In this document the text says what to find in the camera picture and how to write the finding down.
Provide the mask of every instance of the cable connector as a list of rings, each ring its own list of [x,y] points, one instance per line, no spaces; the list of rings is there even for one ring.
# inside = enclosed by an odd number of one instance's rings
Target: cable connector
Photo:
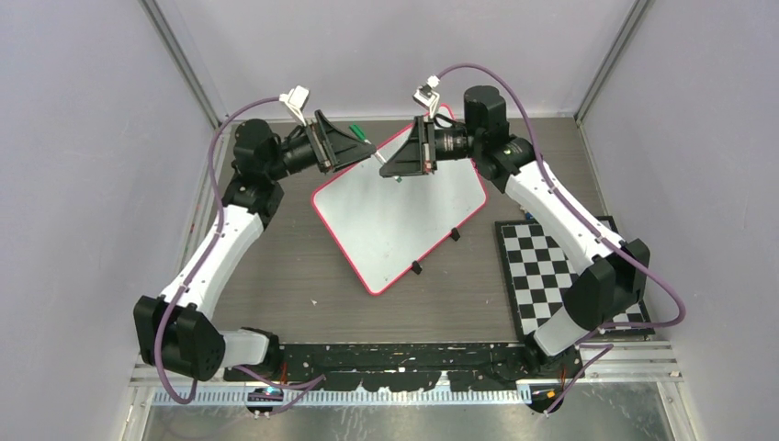
[[[413,98],[420,106],[427,109],[431,116],[438,113],[438,105],[441,100],[441,95],[435,91],[441,80],[437,76],[433,75],[427,79],[427,83],[421,85],[416,92],[414,92]]]
[[[288,94],[279,95],[278,100],[284,103],[284,106],[287,107],[287,112],[289,112],[289,115],[292,115],[292,118],[298,124],[306,125],[306,119],[303,117],[303,108],[306,107],[306,103],[309,101],[309,89],[302,85],[297,85]]]

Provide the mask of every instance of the gray table surface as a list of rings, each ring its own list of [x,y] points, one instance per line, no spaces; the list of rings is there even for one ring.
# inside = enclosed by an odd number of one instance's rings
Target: gray table surface
[[[526,136],[521,120],[513,132]],[[380,143],[408,121],[360,123]],[[534,119],[538,143],[560,182],[594,215],[604,206],[573,119]],[[339,124],[345,128],[348,124]],[[274,130],[286,134],[290,124]],[[232,154],[221,174],[230,178]],[[517,205],[487,183],[489,201],[461,229],[381,296],[370,296],[310,204],[327,179],[316,169],[281,181],[284,200],[224,289],[218,329],[251,326],[286,343],[513,341],[494,222],[521,219]]]

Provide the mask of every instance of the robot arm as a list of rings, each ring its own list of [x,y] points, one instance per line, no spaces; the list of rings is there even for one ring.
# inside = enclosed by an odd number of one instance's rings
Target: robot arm
[[[465,92],[463,122],[436,115],[440,96],[431,77],[414,94],[429,110],[414,119],[412,133],[384,164],[383,177],[429,175],[436,162],[470,158],[480,175],[523,207],[545,227],[579,275],[563,294],[563,308],[525,339],[525,363],[531,373],[555,361],[560,354],[604,322],[641,300],[646,277],[601,243],[606,238],[619,243],[623,251],[646,265],[649,249],[640,240],[624,241],[604,227],[557,180],[548,164],[539,164],[533,145],[510,133],[506,103],[492,86],[479,85]],[[550,186],[539,167],[545,167]],[[552,192],[555,187],[586,220],[595,225],[595,238]]]
[[[154,339],[172,299],[199,258],[208,254],[175,305],[164,328],[162,362],[165,369],[193,379],[208,380],[220,369],[253,366],[270,375],[280,363],[278,337],[255,329],[219,332],[211,324],[217,300],[249,246],[273,219],[284,191],[278,180],[317,165],[323,173],[336,172],[367,159],[376,148],[338,130],[320,110],[314,120],[302,116],[308,90],[296,87],[280,101],[299,125],[282,140],[262,119],[241,123],[233,138],[234,176],[222,199],[224,223],[215,223],[190,261],[157,298],[143,296],[133,317],[141,357],[154,365]],[[219,238],[211,244],[211,238]]]

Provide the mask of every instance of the black and white checkerboard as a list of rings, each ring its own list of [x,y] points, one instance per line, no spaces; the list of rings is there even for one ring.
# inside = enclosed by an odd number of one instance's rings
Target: black and white checkerboard
[[[615,230],[610,217],[598,219]],[[562,249],[535,221],[495,222],[495,227],[514,327],[517,337],[523,340],[562,307],[562,294],[577,275],[571,270]],[[649,315],[641,301],[615,316],[614,321],[648,322]],[[617,327],[608,333],[612,336],[644,335],[651,331]]]

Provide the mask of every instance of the white wall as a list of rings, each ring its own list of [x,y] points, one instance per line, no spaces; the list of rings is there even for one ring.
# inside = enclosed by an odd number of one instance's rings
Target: white wall
[[[106,440],[209,126],[140,5],[0,4],[0,439]]]
[[[633,0],[161,0],[187,58],[221,113],[297,84],[310,110],[335,117],[408,117],[413,90],[455,62],[491,67],[531,115],[572,115]],[[452,73],[462,93],[490,83]],[[282,107],[248,116],[288,118]]]
[[[621,231],[689,307],[665,334],[709,439],[779,433],[777,48],[775,1],[659,0],[585,122]]]

